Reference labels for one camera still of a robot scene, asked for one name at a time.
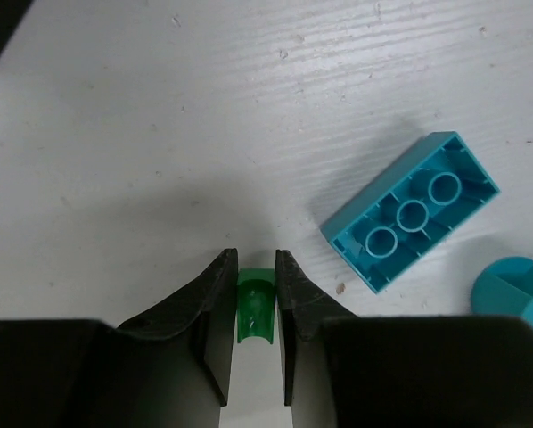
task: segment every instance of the white wooden surface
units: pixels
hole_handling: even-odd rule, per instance
[[[502,194],[373,295],[318,226],[449,129]],[[533,0],[36,0],[0,61],[0,318],[116,325],[232,246],[360,315],[465,313],[533,256]],[[277,352],[235,347],[223,426],[287,426]]]

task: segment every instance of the teal cylindrical object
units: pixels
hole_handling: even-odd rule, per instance
[[[463,184],[452,172],[420,169],[411,180],[411,190],[435,205],[447,206],[459,198]]]
[[[533,260],[500,259],[477,278],[471,291],[475,314],[521,317],[533,327]]]
[[[387,218],[395,221],[397,227],[409,233],[422,230],[429,221],[427,205],[416,199],[390,200],[383,203],[381,210]]]
[[[389,257],[398,247],[395,231],[372,218],[360,221],[354,228],[353,235],[363,249],[376,259]]]

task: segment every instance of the green plastic piece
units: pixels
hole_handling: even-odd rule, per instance
[[[263,337],[275,339],[275,270],[246,268],[239,271],[237,341]]]

